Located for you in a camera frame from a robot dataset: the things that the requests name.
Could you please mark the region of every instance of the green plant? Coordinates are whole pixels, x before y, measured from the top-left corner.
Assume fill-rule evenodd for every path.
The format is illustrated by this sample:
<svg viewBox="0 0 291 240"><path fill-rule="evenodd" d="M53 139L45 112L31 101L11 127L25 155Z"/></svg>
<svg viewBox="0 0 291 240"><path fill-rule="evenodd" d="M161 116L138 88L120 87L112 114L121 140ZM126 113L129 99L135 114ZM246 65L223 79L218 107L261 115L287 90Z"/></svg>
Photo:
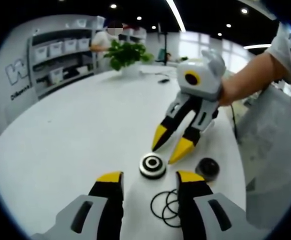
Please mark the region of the green plant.
<svg viewBox="0 0 291 240"><path fill-rule="evenodd" d="M110 65L116 71L138 61L150 62L154 58L151 53L146 52L146 47L141 43L120 43L115 40L104 57L110 58Z"/></svg>
<svg viewBox="0 0 291 240"><path fill-rule="evenodd" d="M183 56L180 58L181 62L188 60L189 58L187 56Z"/></svg>

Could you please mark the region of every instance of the black ceiling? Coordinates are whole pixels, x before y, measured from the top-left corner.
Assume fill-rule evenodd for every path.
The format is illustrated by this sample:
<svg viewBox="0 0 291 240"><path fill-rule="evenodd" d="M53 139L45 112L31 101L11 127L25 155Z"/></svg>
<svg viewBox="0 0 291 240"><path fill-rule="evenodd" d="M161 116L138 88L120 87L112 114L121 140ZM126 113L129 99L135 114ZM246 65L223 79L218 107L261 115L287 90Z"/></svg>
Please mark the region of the black ceiling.
<svg viewBox="0 0 291 240"><path fill-rule="evenodd" d="M187 31L206 33L213 38L220 38L218 33L222 33L222 38L244 46L270 43L278 27L276 21L237 0L174 2ZM111 9L110 4L116 4L117 8ZM241 13L243 7L248 8L247 15ZM14 0L4 4L0 1L0 8L2 19L6 20L0 28L3 31L30 19L57 14L100 15L144 27L149 32L153 31L152 25L160 22L163 31L179 31L166 0Z"/></svg>

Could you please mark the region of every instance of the white sleeve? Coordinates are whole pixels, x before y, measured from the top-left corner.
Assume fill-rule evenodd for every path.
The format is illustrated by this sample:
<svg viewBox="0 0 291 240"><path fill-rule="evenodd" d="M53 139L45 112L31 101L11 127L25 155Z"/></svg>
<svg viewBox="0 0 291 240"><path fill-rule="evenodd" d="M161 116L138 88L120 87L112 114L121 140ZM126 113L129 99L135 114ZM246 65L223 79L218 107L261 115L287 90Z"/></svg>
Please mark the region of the white sleeve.
<svg viewBox="0 0 291 240"><path fill-rule="evenodd" d="M285 31L285 26L280 23L277 34L272 40L271 46L265 50L265 52L271 54L291 73L291 60L288 41L289 35Z"/></svg>
<svg viewBox="0 0 291 240"><path fill-rule="evenodd" d="M94 38L92 39L92 45L102 45L105 39L105 33L103 31L99 31L95 34Z"/></svg>

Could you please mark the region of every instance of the potted plant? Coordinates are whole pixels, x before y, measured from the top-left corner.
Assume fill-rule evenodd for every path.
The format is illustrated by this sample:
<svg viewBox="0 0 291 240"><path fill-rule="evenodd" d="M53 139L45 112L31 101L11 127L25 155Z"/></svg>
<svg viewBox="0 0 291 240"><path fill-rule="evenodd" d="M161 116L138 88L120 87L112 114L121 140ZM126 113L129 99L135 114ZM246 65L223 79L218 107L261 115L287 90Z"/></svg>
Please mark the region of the potted plant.
<svg viewBox="0 0 291 240"><path fill-rule="evenodd" d="M188 60L189 58L187 57L187 56L183 56L183 57L181 57L180 58L180 62L184 62L184 61L186 61L186 60Z"/></svg>
<svg viewBox="0 0 291 240"><path fill-rule="evenodd" d="M150 62L154 56L146 52L146 47L141 43L120 43L113 40L105 58L110 58L110 66L122 70L122 76L137 77L140 72L140 63Z"/></svg>

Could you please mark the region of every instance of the white floor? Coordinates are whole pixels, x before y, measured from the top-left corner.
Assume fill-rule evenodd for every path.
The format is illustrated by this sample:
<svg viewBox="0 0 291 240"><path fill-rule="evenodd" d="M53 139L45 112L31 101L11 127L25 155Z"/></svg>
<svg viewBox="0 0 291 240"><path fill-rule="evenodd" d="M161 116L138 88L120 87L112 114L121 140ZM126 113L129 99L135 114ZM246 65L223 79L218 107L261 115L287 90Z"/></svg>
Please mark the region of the white floor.
<svg viewBox="0 0 291 240"><path fill-rule="evenodd" d="M235 121L236 123L238 123L240 121L240 118L248 111L248 108L244 106L240 101L234 102L232 106L234 110ZM227 106L225 112L230 122L232 123L232 126L234 126L231 107ZM244 144L238 144L238 147L244 169L245 184L248 185L262 168L265 161L256 157L258 155L257 147L254 147L253 142L249 143L245 141Z"/></svg>

